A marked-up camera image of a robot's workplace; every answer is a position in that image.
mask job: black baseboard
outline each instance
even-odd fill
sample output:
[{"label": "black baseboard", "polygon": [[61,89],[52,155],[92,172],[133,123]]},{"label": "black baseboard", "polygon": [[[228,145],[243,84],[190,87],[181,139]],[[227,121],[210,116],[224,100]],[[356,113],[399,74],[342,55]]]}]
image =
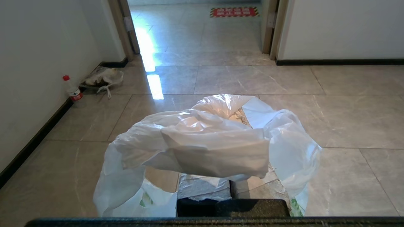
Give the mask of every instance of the black baseboard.
[{"label": "black baseboard", "polygon": [[117,62],[117,61],[103,61],[99,65],[102,67],[108,67],[108,68],[123,68],[128,64],[128,58],[124,58],[122,61]]},{"label": "black baseboard", "polygon": [[56,111],[49,121],[35,134],[35,136],[28,142],[28,144],[15,156],[15,158],[8,164],[8,166],[0,173],[0,189],[7,183],[13,176],[18,168],[25,162],[31,153],[42,142],[46,135],[58,123],[58,121],[65,115],[65,113],[72,107],[73,101],[69,98],[63,105]]},{"label": "black baseboard", "polygon": [[276,65],[404,65],[404,59],[276,60]]}]

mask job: plastic bottle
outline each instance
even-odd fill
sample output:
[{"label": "plastic bottle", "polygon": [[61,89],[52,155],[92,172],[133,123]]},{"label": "plastic bottle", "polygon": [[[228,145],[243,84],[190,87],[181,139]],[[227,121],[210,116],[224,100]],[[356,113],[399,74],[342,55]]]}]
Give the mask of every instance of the plastic bottle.
[{"label": "plastic bottle", "polygon": [[72,82],[70,81],[70,77],[68,75],[64,75],[63,80],[65,81],[65,87],[68,95],[75,103],[74,105],[78,107],[77,104],[82,103],[82,101],[80,102],[78,101],[83,97],[83,93],[81,93],[80,89],[77,86],[72,84]]}]

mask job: tile floor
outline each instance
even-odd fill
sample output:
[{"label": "tile floor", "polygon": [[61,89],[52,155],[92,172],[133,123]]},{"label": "tile floor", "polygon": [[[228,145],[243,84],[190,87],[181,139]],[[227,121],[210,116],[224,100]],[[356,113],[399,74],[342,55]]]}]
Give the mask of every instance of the tile floor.
[{"label": "tile floor", "polygon": [[[259,52],[259,17],[212,19],[210,7],[132,8],[142,57],[123,69],[110,100],[87,92],[85,107],[71,108],[0,190],[0,226],[96,216],[109,141],[147,115],[221,92],[292,110],[324,147],[307,215],[404,216],[404,67],[278,67]],[[176,172],[146,176],[176,190]]]}]

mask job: trash bag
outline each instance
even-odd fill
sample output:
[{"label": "trash bag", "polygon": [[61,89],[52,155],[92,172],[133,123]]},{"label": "trash bag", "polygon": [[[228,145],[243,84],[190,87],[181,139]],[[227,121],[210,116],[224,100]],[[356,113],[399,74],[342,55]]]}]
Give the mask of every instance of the trash bag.
[{"label": "trash bag", "polygon": [[[240,108],[250,126],[229,120]],[[245,180],[264,178],[269,162],[296,200],[316,172],[320,151],[288,110],[274,111],[256,97],[209,96],[191,109],[145,117],[118,135],[105,153],[93,201],[100,216],[175,216],[172,193],[155,187],[147,196],[159,203],[142,206],[139,198],[148,199],[139,191],[150,186],[144,166]],[[303,215],[306,205],[297,203],[301,208],[294,213]]]},{"label": "trash bag", "polygon": [[80,87],[97,89],[97,93],[102,90],[107,91],[107,96],[111,98],[109,87],[120,84],[124,80],[124,73],[117,68],[97,67],[94,72],[87,76],[81,83]]}]

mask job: yellow black striped border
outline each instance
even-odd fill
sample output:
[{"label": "yellow black striped border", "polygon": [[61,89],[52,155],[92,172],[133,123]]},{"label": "yellow black striped border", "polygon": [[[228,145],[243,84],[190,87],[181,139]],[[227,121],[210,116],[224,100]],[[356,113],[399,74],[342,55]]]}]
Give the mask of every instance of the yellow black striped border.
[{"label": "yellow black striped border", "polygon": [[[213,17],[213,11],[214,11],[215,9],[221,9],[221,8],[212,8],[212,9],[210,10],[210,14],[209,14],[210,17]],[[253,9],[254,9],[254,12],[255,12],[255,15],[254,15],[254,16],[244,16],[244,15],[237,16],[237,15],[234,15],[234,16],[223,16],[223,17],[259,17],[259,13],[258,13],[257,7],[241,7],[241,8],[253,8]]]}]

